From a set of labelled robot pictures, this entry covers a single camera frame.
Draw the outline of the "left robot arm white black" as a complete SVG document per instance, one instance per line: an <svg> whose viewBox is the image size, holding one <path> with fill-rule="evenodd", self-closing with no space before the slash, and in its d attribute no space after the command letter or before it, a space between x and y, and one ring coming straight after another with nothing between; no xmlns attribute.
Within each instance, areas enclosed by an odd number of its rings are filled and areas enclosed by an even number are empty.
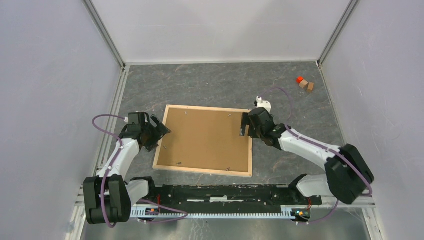
<svg viewBox="0 0 424 240"><path fill-rule="evenodd" d="M172 131L155 115L146 112L131 112L127 117L119 116L118 119L125 122L118 135L95 126L112 136L116 145L105 166L82 184L86 221L90 225L106 224L114 228L117 223L130 219L132 206L139 200L151 204L157 198L157 190L149 185L146 178L129 183L125 178L139 152L142 149L151 152Z"/></svg>

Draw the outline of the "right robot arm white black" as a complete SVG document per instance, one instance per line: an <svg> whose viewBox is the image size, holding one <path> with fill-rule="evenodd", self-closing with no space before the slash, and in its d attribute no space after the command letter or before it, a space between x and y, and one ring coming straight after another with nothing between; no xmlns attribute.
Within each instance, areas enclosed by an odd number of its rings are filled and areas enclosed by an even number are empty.
<svg viewBox="0 0 424 240"><path fill-rule="evenodd" d="M358 197L373 193L375 177L354 145L323 143L287 124L276 124L264 107L241 115L240 135L260 139L269 147L300 156L324 170L321 175L301 175L290 184L288 196L295 204L309 197L333 196L350 205Z"/></svg>

